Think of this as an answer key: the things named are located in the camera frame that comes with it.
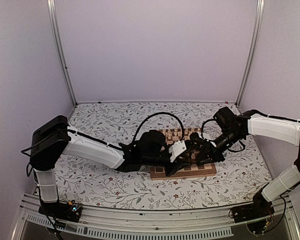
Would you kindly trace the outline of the aluminium frame post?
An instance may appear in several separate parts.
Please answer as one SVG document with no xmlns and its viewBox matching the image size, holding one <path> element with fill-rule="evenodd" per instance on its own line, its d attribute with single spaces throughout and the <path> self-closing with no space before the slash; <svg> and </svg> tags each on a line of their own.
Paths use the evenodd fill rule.
<svg viewBox="0 0 300 240">
<path fill-rule="evenodd" d="M 236 98 L 236 106 L 240 108 L 244 95 L 248 86 L 249 77 L 251 74 L 251 70 L 254 63 L 255 53 L 257 50 L 258 40 L 260 36 L 260 31 L 262 28 L 262 22 L 263 22 L 263 14 L 264 14 L 264 8 L 265 8 L 265 0 L 258 0 L 256 2 L 256 11 L 255 11 L 255 18 L 254 18 L 254 24 L 253 24 L 253 31 L 252 31 L 252 37 L 250 41 L 248 56 L 246 60 L 246 64 L 243 71 L 243 76 L 241 80 L 241 84 L 239 87 L 238 95 Z"/>
<path fill-rule="evenodd" d="M 69 69 L 68 69 L 68 65 L 66 62 L 66 58 L 65 58 L 64 49 L 62 46 L 61 34 L 60 34 L 60 30 L 59 30 L 57 11 L 56 11 L 56 4 L 55 4 L 54 0 L 47 0 L 46 2 L 47 2 L 48 16 L 49 16 L 49 21 L 50 21 L 50 25 L 51 25 L 52 35 L 53 35 L 53 39 L 54 39 L 54 43 L 55 43 L 55 47 L 56 47 L 58 60 L 59 60 L 60 67 L 61 67 L 61 72 L 62 72 L 62 75 L 64 78 L 65 87 L 68 92 L 72 106 L 76 107 L 78 105 L 78 103 L 77 103 L 77 99 L 75 96 L 73 84 L 71 82 Z"/>
</svg>

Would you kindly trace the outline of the front aluminium rail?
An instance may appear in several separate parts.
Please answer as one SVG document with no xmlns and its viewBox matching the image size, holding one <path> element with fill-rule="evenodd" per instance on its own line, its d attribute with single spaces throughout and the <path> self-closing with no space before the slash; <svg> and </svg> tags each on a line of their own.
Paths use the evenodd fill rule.
<svg viewBox="0 0 300 240">
<path fill-rule="evenodd" d="M 261 218 L 235 222 L 231 206 L 186 210 L 128 210 L 83 206 L 78 222 L 52 220 L 39 213 L 40 201 L 26 193 L 12 231 L 14 240 L 300 240 L 300 225 L 288 196 L 273 202 L 265 233 L 250 232 Z"/>
</svg>

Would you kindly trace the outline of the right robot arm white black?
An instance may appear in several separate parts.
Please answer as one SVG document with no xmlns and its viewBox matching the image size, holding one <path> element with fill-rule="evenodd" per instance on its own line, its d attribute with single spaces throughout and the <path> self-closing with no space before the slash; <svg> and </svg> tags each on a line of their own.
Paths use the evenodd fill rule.
<svg viewBox="0 0 300 240">
<path fill-rule="evenodd" d="M 248 213 L 252 218 L 259 218 L 268 210 L 269 202 L 300 182 L 300 120 L 267 115 L 255 109 L 236 115 L 228 107 L 219 109 L 212 120 L 221 128 L 219 137 L 207 140 L 195 135 L 191 140 L 178 141 L 169 150 L 170 161 L 179 161 L 181 167 L 191 165 L 191 158 L 186 154 L 198 147 L 195 164 L 222 162 L 225 159 L 223 153 L 248 135 L 268 137 L 298 147 L 297 159 L 292 166 L 253 196 L 254 203 L 249 206 Z"/>
</svg>

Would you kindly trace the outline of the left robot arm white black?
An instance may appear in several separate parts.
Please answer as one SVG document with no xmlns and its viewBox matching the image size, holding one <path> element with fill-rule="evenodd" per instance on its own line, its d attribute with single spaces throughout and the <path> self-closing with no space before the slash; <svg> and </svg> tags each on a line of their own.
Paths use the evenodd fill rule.
<svg viewBox="0 0 300 240">
<path fill-rule="evenodd" d="M 181 168 L 178 160 L 186 149 L 184 140 L 168 144 L 158 130 L 116 146 L 78 131 L 68 124 L 67 117 L 58 115 L 32 134 L 31 146 L 21 153 L 29 157 L 45 209 L 60 217 L 65 210 L 59 202 L 54 168 L 61 155 L 80 157 L 124 173 L 139 171 L 142 166 L 159 166 L 171 175 Z"/>
</svg>

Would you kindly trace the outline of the right aluminium frame post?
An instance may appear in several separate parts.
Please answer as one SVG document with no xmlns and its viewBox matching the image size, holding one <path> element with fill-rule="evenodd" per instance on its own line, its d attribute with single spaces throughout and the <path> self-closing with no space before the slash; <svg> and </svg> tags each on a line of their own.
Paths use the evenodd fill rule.
<svg viewBox="0 0 300 240">
<path fill-rule="evenodd" d="M 239 87 L 238 95 L 236 98 L 236 106 L 240 108 L 244 95 L 248 86 L 249 77 L 251 74 L 251 70 L 254 63 L 255 53 L 257 50 L 258 40 L 260 36 L 260 31 L 262 28 L 262 22 L 263 22 L 263 14 L 264 14 L 264 8 L 265 8 L 265 0 L 258 0 L 256 2 L 256 11 L 255 11 L 255 18 L 254 18 L 254 24 L 253 24 L 253 31 L 252 31 L 252 37 L 250 41 L 248 56 L 246 60 L 246 64 L 243 71 L 243 76 L 241 80 L 241 84 Z"/>
</svg>

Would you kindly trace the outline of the floral patterned table mat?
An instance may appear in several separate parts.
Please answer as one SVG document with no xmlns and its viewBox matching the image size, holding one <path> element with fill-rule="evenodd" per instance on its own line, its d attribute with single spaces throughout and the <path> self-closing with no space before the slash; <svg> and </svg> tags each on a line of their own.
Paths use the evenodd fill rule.
<svg viewBox="0 0 300 240">
<path fill-rule="evenodd" d="M 221 103 L 142 102 L 78 105 L 69 123 L 106 142 L 129 144 L 151 129 L 204 128 L 212 138 L 221 131 L 210 118 Z M 59 199 L 85 205 L 138 210 L 182 210 L 239 204 L 272 177 L 255 140 L 245 150 L 227 151 L 216 175 L 177 180 L 151 180 L 150 169 L 123 173 L 80 157 L 63 155 L 55 165 Z"/>
</svg>

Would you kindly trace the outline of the wooden chess board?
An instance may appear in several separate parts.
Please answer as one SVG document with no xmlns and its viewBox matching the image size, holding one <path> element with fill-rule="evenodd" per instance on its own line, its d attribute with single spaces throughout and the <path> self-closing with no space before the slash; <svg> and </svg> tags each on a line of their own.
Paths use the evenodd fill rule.
<svg viewBox="0 0 300 240">
<path fill-rule="evenodd" d="M 182 130 L 180 128 L 172 129 L 159 129 L 159 132 L 163 133 L 166 138 L 166 143 L 173 144 L 180 141 L 182 138 Z M 204 165 L 193 164 L 187 166 L 171 176 L 166 176 L 165 169 L 163 167 L 152 167 L 150 169 L 150 179 L 152 181 L 161 180 L 180 180 L 189 178 L 200 178 L 200 177 L 210 177 L 215 176 L 217 173 L 214 163 L 207 163 Z"/>
</svg>

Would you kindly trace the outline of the left aluminium frame post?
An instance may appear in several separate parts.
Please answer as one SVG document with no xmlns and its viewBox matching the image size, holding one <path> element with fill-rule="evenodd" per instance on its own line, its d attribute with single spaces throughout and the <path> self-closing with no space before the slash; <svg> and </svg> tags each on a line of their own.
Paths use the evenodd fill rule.
<svg viewBox="0 0 300 240">
<path fill-rule="evenodd" d="M 60 67 L 61 67 L 61 72 L 62 72 L 62 75 L 64 78 L 65 87 L 68 92 L 72 106 L 76 107 L 78 105 L 78 103 L 77 103 L 77 99 L 75 96 L 73 84 L 71 82 L 69 69 L 68 69 L 68 65 L 66 62 L 66 58 L 65 58 L 64 49 L 62 46 L 61 34 L 60 34 L 60 30 L 59 30 L 57 11 L 56 11 L 56 4 L 55 4 L 54 0 L 47 0 L 46 2 L 47 2 L 48 16 L 49 16 L 49 21 L 50 21 L 50 25 L 51 25 L 52 35 L 53 35 L 53 39 L 54 39 L 54 43 L 55 43 L 55 47 L 56 47 L 58 60 L 59 60 Z"/>
</svg>

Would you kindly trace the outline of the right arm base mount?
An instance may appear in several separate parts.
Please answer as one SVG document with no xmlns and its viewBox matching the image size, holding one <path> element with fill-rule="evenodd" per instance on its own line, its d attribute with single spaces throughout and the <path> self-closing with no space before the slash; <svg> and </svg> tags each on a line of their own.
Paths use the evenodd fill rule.
<svg viewBox="0 0 300 240">
<path fill-rule="evenodd" d="M 229 216 L 235 223 L 247 222 L 248 230 L 255 235 L 266 232 L 275 213 L 272 202 L 266 201 L 262 196 L 254 197 L 253 202 L 231 208 Z"/>
</svg>

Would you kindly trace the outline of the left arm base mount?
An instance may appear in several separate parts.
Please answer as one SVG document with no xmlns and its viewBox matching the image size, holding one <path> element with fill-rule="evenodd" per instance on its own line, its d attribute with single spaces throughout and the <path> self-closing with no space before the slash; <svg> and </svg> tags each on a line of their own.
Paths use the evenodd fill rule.
<svg viewBox="0 0 300 240">
<path fill-rule="evenodd" d="M 40 207 L 38 212 L 40 214 L 52 217 L 57 220 L 65 220 L 74 223 L 78 223 L 81 214 L 83 204 L 81 202 L 76 202 L 71 200 L 69 202 L 62 202 L 57 200 L 56 202 L 47 203 L 39 197 Z"/>
</svg>

